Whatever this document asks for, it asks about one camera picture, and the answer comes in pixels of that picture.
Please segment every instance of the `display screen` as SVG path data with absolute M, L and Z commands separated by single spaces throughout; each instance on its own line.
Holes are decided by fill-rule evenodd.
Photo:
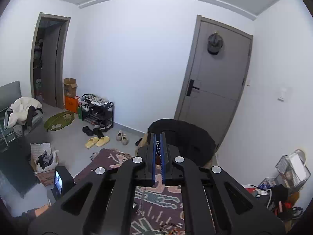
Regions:
M 55 182 L 54 182 L 54 184 L 55 184 L 56 188 L 58 189 L 58 191 L 61 194 L 61 192 L 62 192 L 62 179 L 61 179 L 61 177 L 60 177 L 60 175 L 59 175 L 59 173 L 57 171 L 55 172 Z

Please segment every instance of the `white wall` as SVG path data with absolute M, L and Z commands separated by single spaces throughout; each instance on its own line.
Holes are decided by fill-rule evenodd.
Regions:
M 72 76 L 79 95 L 115 102 L 115 121 L 146 132 L 173 118 L 197 14 L 253 34 L 253 21 L 195 0 L 111 0 L 81 9 Z
M 22 96 L 31 96 L 30 56 L 40 12 L 71 17 L 63 60 L 63 76 L 70 76 L 78 11 L 60 0 L 11 0 L 0 18 L 0 85 L 19 80 Z
M 280 0 L 254 22 L 248 78 L 218 158 L 236 180 L 258 185 L 276 176 L 282 155 L 298 147 L 307 152 L 313 172 L 313 18 L 302 0 Z M 281 87 L 285 102 L 277 100 Z M 300 192 L 297 206 L 313 196 L 313 178 Z

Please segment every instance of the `doorway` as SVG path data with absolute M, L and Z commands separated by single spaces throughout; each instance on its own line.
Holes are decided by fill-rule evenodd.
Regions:
M 210 42 L 216 35 L 222 43 L 217 45 L 217 53 L 212 52 Z M 205 129 L 215 141 L 216 150 L 229 129 L 244 89 L 252 39 L 253 36 L 236 28 L 197 16 L 174 118 Z
M 69 21 L 69 17 L 40 13 L 32 43 L 32 97 L 60 109 L 64 108 L 62 71 Z

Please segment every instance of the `metal bolt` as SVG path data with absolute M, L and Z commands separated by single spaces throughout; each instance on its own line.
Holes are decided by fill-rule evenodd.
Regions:
M 105 172 L 105 168 L 98 167 L 98 168 L 96 168 L 95 172 L 96 172 L 96 174 L 101 175 Z
M 222 168 L 219 167 L 219 166 L 213 166 L 213 167 L 212 167 L 212 171 L 213 171 L 214 173 L 221 173 L 221 172 L 222 172 Z
M 142 158 L 140 156 L 136 156 L 133 158 L 133 162 L 138 164 L 138 163 L 141 163 L 142 162 Z
M 182 163 L 183 161 L 185 161 L 185 159 L 182 156 L 176 156 L 174 160 L 177 163 Z

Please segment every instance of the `beige shoe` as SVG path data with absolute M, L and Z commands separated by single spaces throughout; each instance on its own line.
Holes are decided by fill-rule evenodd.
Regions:
M 121 130 L 119 130 L 117 132 L 117 135 L 116 135 L 116 140 L 117 141 L 121 141 L 122 140 L 122 135 L 123 135 L 123 132 Z
M 128 144 L 128 137 L 127 137 L 126 133 L 123 133 L 123 135 L 122 135 L 122 144 L 124 146 Z
M 91 138 L 87 141 L 87 143 L 85 144 L 85 147 L 86 148 L 91 148 L 94 144 L 96 144 L 97 142 L 99 141 L 99 138 L 98 137 L 94 137 L 94 138 Z
M 101 137 L 101 139 L 99 139 L 99 141 L 97 142 L 97 147 L 102 147 L 103 145 L 107 144 L 109 141 L 110 141 L 109 136 Z

